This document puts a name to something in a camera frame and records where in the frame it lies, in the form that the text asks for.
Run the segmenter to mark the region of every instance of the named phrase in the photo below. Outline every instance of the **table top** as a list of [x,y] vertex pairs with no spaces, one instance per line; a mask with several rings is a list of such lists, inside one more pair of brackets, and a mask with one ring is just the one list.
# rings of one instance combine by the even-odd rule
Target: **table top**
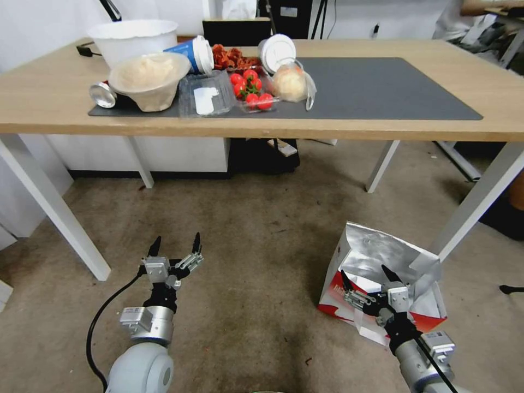
[[510,20],[510,21],[518,21],[518,22],[524,23],[524,17],[517,17],[517,18],[508,17],[508,12],[504,8],[501,8],[501,7],[498,7],[498,8],[489,7],[489,8],[485,8],[485,10],[489,14],[502,16],[503,18],[508,18],[508,20]]
[[[294,120],[88,116],[100,57],[74,44],[0,75],[0,134],[524,141],[524,79],[439,40],[297,40],[299,57],[402,57],[482,114],[464,120]],[[255,55],[256,48],[244,48]]]

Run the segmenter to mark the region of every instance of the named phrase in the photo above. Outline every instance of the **white cup lid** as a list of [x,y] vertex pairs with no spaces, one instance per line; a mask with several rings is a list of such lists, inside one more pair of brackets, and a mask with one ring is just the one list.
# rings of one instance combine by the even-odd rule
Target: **white cup lid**
[[274,74],[281,65],[296,58],[296,47],[287,35],[275,34],[265,42],[260,57],[267,70]]

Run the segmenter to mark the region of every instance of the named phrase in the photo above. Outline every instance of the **power cord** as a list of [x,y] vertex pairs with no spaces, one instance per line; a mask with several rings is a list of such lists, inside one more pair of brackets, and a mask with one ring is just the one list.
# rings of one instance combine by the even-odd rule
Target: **power cord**
[[131,285],[133,285],[136,280],[138,280],[141,276],[143,276],[144,274],[146,273],[146,269],[145,269],[145,266],[140,266],[139,269],[138,269],[138,273],[136,274],[136,276],[131,280],[129,281],[126,285],[124,285],[122,288],[120,288],[117,292],[115,292],[114,294],[112,294],[109,299],[107,299],[105,301],[104,304],[102,304],[102,306],[100,307],[100,309],[97,311],[97,313],[95,314],[94,318],[93,318],[93,321],[91,322],[91,325],[89,326],[89,330],[87,332],[87,338],[86,338],[86,357],[87,357],[87,362],[89,363],[89,367],[91,368],[91,370],[93,371],[93,373],[98,377],[98,379],[100,379],[100,381],[102,382],[102,386],[104,388],[104,393],[105,391],[108,389],[108,382],[106,381],[104,375],[102,374],[102,372],[98,369],[97,365],[94,363],[94,360],[93,360],[93,354],[91,353],[91,341],[93,339],[93,331],[94,331],[94,327],[96,326],[97,322],[98,322],[98,318],[100,318],[100,316],[102,315],[102,312],[105,310],[105,308],[109,305],[109,303],[111,303],[119,294],[121,294],[122,292],[124,292],[126,289],[128,289]]
[[102,54],[100,53],[96,53],[96,52],[93,52],[91,50],[90,47],[88,47],[89,45],[92,45],[94,44],[93,41],[91,42],[88,42],[88,43],[85,43],[85,44],[80,44],[80,45],[77,45],[76,46],[76,50],[78,50],[78,54],[80,56],[85,56],[85,57],[93,57],[93,55],[95,56],[101,56]]
[[333,26],[331,26],[331,29],[329,30],[329,33],[327,34],[327,39],[329,39],[329,36],[331,35],[336,24],[337,24],[337,0],[335,0],[335,21],[333,22]]

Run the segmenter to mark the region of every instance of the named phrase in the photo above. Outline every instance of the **white bowl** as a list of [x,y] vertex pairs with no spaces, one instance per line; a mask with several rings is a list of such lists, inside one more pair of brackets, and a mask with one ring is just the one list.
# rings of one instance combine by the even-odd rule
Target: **white bowl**
[[140,55],[162,52],[177,44],[178,24],[168,20],[144,19],[105,23],[91,28],[93,39],[110,68]]
[[125,60],[113,67],[108,82],[117,93],[130,97],[143,112],[169,108],[180,80],[191,68],[180,53],[152,53]]

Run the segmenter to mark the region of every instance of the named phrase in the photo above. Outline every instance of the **white label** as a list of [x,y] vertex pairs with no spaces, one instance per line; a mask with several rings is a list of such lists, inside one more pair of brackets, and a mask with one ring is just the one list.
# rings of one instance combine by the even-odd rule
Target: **white label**
[[200,87],[195,89],[196,112],[199,115],[209,115],[215,109],[213,107],[213,97],[218,95],[215,87]]
[[297,17],[299,9],[295,7],[280,7],[280,16]]

